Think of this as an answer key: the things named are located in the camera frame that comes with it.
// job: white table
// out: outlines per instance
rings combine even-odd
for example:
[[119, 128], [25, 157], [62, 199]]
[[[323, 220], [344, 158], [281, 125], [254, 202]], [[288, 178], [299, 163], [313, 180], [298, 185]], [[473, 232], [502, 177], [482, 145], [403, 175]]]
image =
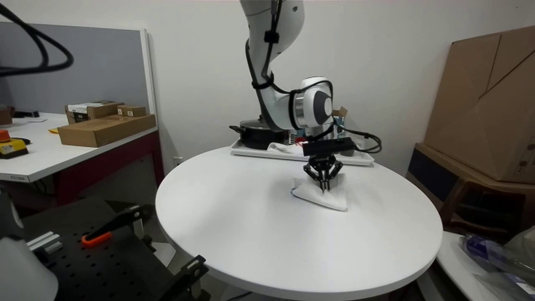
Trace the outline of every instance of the white table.
[[[28, 145], [28, 153], [0, 160], [0, 180], [35, 182], [79, 165], [79, 170], [74, 168], [69, 173], [65, 172], [65, 175], [59, 178], [64, 185], [64, 188], [59, 190], [59, 202], [69, 202], [75, 192], [112, 172], [112, 165], [117, 165], [114, 168], [119, 168], [139, 155], [147, 153], [152, 155], [157, 180], [164, 177], [157, 127], [102, 147], [77, 147], [64, 145], [57, 133], [49, 132], [49, 128], [62, 125], [67, 125], [65, 113], [40, 113], [40, 118], [18, 118], [13, 123], [0, 125], [0, 128], [7, 128], [12, 137], [25, 137], [32, 142]], [[107, 158], [114, 162], [99, 162], [100, 155], [109, 155]]]
[[477, 264], [463, 249], [463, 235], [445, 232], [438, 262], [472, 301], [518, 301], [522, 296], [500, 272], [490, 272]]
[[288, 299], [360, 299], [415, 280], [435, 260], [441, 220], [401, 175], [344, 167], [349, 210], [291, 195], [303, 162], [234, 157], [217, 148], [186, 160], [161, 183], [157, 217], [212, 274]]

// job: wire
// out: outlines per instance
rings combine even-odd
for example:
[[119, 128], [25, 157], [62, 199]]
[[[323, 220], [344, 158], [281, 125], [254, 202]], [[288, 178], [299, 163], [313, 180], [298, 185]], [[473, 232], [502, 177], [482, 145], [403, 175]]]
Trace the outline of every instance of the wire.
[[351, 130], [351, 128], [343, 127], [343, 125], [339, 125], [339, 123], [336, 123], [336, 127], [339, 127], [339, 128], [343, 128], [343, 130], [346, 130], [346, 132], [349, 132], [349, 133], [363, 135], [365, 138], [375, 140], [375, 145], [373, 145], [373, 147], [368, 147], [368, 148], [360, 148], [360, 147], [356, 147], [356, 150], [366, 152], [366, 153], [380, 153], [380, 152], [383, 150], [383, 142], [381, 142], [381, 138], [380, 138], [378, 135], [375, 135], [375, 133], [371, 133], [371, 132]]
[[[12, 10], [8, 10], [2, 3], [0, 3], [0, 15], [7, 16], [8, 20], [12, 20], [18, 26], [22, 26], [28, 33], [28, 36], [33, 40], [33, 43], [37, 45], [37, 48], [40, 51], [40, 56], [42, 56], [42, 61], [39, 63], [39, 66], [7, 66], [7, 65], [2, 65], [0, 66], [0, 76], [55, 71], [55, 70], [67, 68], [67, 66], [70, 66], [74, 63], [72, 53], [62, 43], [59, 43], [57, 40], [50, 38], [44, 31], [40, 31], [40, 30], [30, 26], [28, 23], [25, 23]], [[45, 48], [42, 40], [45, 40], [50, 45], [54, 45], [55, 48], [59, 48], [65, 55], [65, 60], [60, 61], [60, 63], [50, 65], [49, 63], [49, 50]]]
[[[279, 0], [278, 10], [271, 15], [271, 28], [269, 28], [271, 33], [276, 33], [276, 31], [278, 31], [279, 20], [281, 20], [281, 11], [283, 11], [283, 1], [284, 1], [284, 0]], [[276, 92], [279, 92], [279, 93], [304, 93], [308, 88], [313, 88], [313, 86], [316, 86], [316, 85], [326, 83], [326, 85], [329, 86], [329, 90], [331, 90], [331, 98], [334, 98], [333, 81], [329, 81], [329, 80], [319, 80], [319, 81], [314, 81], [314, 83], [311, 83], [311, 85], [308, 85], [308, 86], [294, 88], [294, 90], [284, 90], [284, 88], [281, 88], [279, 85], [276, 85], [274, 80], [271, 78], [273, 73], [271, 73], [271, 76], [268, 75], [269, 58], [271, 58], [271, 51], [273, 51], [273, 45], [274, 45], [274, 43], [276, 43], [274, 40], [269, 40], [268, 51], [266, 51], [266, 60], [264, 60], [264, 66], [263, 66], [261, 76], [263, 76], [264, 80], [271, 81], [271, 86], [273, 86]]]
[[306, 140], [319, 140], [319, 138], [326, 137], [329, 132], [333, 132], [333, 128], [334, 128], [334, 120], [333, 120], [331, 125], [329, 125], [326, 130], [323, 130], [321, 133], [318, 133], [318, 135], [304, 135], [304, 138], [306, 138]]
[[242, 297], [246, 297], [246, 296], [249, 296], [249, 294], [253, 294], [253, 292], [251, 292], [251, 291], [247, 291], [247, 292], [237, 294], [237, 296], [234, 296], [234, 297], [231, 297], [231, 299], [227, 299], [227, 301], [242, 299]]

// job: cardboard box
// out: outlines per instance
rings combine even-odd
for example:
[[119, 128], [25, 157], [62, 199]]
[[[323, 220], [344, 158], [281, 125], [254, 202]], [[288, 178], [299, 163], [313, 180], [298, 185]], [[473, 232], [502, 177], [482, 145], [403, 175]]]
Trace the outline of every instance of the cardboard box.
[[77, 123], [82, 120], [102, 118], [105, 115], [115, 115], [119, 105], [122, 105], [122, 102], [114, 102], [114, 100], [72, 103], [72, 105], [65, 107], [65, 113], [67, 113], [69, 123]]
[[107, 115], [102, 118], [90, 118], [85, 122], [59, 127], [59, 133], [62, 143], [99, 147], [152, 127], [156, 127], [154, 115]]
[[477, 182], [480, 185], [485, 185], [488, 188], [512, 192], [512, 194], [522, 194], [525, 197], [523, 214], [520, 224], [527, 229], [535, 224], [535, 183], [517, 183], [517, 182], [500, 182], [495, 180], [467, 163], [461, 163], [458, 160], [453, 160], [448, 155], [440, 153], [438, 150], [416, 143], [416, 152], [423, 153], [430, 160], [433, 160], [438, 165], [421, 165], [421, 162], [413, 160], [410, 165], [411, 177], [421, 178], [421, 183], [426, 187], [423, 188], [428, 197], [436, 204], [443, 202], [450, 197], [451, 190], [456, 188], [456, 180], [461, 182]]
[[451, 43], [425, 143], [492, 178], [535, 182], [535, 26]]
[[146, 107], [119, 105], [117, 113], [127, 115], [127, 117], [140, 117], [140, 115], [147, 115], [147, 110]]
[[0, 123], [12, 123], [12, 107], [0, 105]]

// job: wall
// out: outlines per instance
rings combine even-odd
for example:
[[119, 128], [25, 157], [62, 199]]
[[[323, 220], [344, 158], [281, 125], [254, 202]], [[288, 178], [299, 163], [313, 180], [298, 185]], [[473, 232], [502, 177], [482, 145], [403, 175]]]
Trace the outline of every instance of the wall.
[[[147, 28], [166, 165], [227, 145], [227, 128], [258, 115], [244, 60], [237, 0], [12, 0], [42, 23]], [[405, 172], [425, 135], [450, 41], [535, 23], [533, 0], [306, 0], [296, 43], [274, 63], [293, 86], [309, 75], [334, 81], [349, 125], [383, 137], [376, 158]]]
[[[0, 95], [15, 103], [17, 110], [62, 113], [69, 103], [102, 98], [149, 105], [142, 53], [144, 35], [139, 30], [57, 25], [37, 25], [37, 30], [62, 40], [75, 55], [75, 63], [62, 71], [2, 78]], [[40, 61], [35, 43], [20, 33], [20, 26], [2, 21], [0, 40], [0, 63], [35, 65]], [[47, 50], [50, 65], [65, 60], [65, 55], [55, 46], [49, 45]]]

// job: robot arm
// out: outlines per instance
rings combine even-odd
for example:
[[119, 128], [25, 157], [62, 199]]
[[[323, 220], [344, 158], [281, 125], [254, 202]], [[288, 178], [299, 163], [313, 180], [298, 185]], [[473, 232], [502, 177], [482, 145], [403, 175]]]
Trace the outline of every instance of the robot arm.
[[306, 130], [323, 125], [333, 112], [333, 83], [306, 78], [299, 88], [274, 83], [269, 63], [299, 35], [303, 0], [241, 0], [249, 21], [246, 56], [263, 115], [274, 130]]

